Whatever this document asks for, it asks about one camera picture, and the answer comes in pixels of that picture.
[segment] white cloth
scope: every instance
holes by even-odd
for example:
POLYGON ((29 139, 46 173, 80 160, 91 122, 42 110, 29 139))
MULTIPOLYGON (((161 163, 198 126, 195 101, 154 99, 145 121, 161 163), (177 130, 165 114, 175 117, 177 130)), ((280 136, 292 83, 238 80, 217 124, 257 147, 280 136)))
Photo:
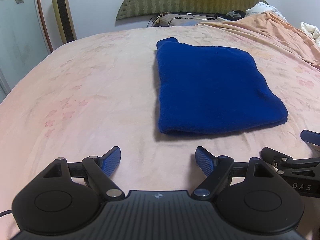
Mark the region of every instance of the white cloth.
POLYGON ((245 16, 247 17, 247 16, 250 16, 252 14, 263 13, 263 12, 266 12, 266 11, 272 11, 274 14, 278 15, 286 23, 288 22, 276 7, 273 7, 271 5, 265 4, 264 2, 258 2, 254 7, 252 7, 251 9, 248 9, 246 11, 246 13, 245 13, 245 16))
POLYGON ((320 30, 316 26, 307 23, 301 23, 301 30, 311 39, 313 39, 320 48, 320 30))

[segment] bed sheet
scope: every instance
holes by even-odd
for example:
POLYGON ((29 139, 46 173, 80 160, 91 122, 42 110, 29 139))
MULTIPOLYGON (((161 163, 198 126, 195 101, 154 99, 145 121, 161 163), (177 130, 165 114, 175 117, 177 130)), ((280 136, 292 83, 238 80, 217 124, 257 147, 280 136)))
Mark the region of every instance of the bed sheet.
MULTIPOLYGON (((195 162, 197 146, 238 162, 259 156, 266 146, 293 158, 315 157, 299 134, 304 129, 320 131, 319 65, 315 43, 270 13, 210 26, 105 33, 63 45, 0 105, 0 211, 10 209, 14 196, 55 158, 79 162, 101 156, 113 146, 121 148, 122 159, 112 179, 125 193, 192 191, 205 178, 195 162), (155 52, 156 42, 168 37, 195 46, 249 52, 287 107, 288 122, 225 135, 161 134, 155 52)), ((306 211, 298 231, 317 239, 320 200, 304 201, 306 211)), ((1 218, 0 239, 17 231, 12 215, 1 218)))

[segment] silver screw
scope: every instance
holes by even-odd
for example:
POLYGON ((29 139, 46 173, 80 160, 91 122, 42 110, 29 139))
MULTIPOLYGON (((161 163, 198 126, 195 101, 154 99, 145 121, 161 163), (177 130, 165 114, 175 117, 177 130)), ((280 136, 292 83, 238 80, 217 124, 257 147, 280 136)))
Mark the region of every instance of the silver screw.
POLYGON ((193 193, 198 197, 206 197, 210 194, 210 191, 205 188, 197 188, 193 193))
POLYGON ((109 197, 119 197, 121 196, 122 194, 122 191, 117 189, 117 188, 113 188, 113 189, 109 189, 107 192, 106 192, 107 196, 109 197))

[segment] blue folded towel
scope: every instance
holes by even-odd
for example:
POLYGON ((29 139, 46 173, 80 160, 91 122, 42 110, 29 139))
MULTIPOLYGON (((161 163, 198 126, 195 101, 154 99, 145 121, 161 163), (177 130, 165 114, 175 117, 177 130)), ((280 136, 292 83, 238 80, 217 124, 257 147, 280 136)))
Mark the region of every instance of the blue folded towel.
POLYGON ((227 47, 157 43, 162 133, 226 133, 287 122, 252 56, 227 47))

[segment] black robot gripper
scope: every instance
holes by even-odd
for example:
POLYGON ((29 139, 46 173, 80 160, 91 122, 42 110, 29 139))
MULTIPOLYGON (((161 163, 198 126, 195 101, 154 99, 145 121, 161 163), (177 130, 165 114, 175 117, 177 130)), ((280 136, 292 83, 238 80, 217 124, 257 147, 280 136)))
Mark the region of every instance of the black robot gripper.
MULTIPOLYGON (((320 134, 303 130, 303 141, 320 146, 320 134)), ((300 195, 320 198, 320 158, 294 160, 292 157, 265 147, 261 158, 278 169, 277 173, 300 195)))
POLYGON ((301 197, 260 158, 238 163, 198 147, 196 162, 207 178, 191 195, 131 190, 127 196, 109 178, 120 158, 114 147, 81 163, 54 160, 13 200, 21 230, 13 239, 303 239, 295 231, 301 197), (245 178, 230 186, 234 177, 245 178))

